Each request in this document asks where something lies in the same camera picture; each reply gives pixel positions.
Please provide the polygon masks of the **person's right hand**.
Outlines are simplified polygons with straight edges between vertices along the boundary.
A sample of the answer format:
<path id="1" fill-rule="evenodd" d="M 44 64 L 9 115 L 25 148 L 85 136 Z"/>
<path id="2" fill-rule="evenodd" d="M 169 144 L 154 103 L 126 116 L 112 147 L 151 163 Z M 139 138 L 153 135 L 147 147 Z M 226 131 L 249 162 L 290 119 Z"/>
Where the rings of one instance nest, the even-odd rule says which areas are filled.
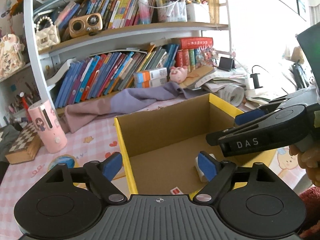
<path id="1" fill-rule="evenodd" d="M 312 181 L 313 185 L 319 187 L 319 141 L 315 142 L 307 151 L 302 153 L 297 146 L 289 146 L 290 155 L 296 155 L 298 165 L 306 170 L 308 178 Z"/>

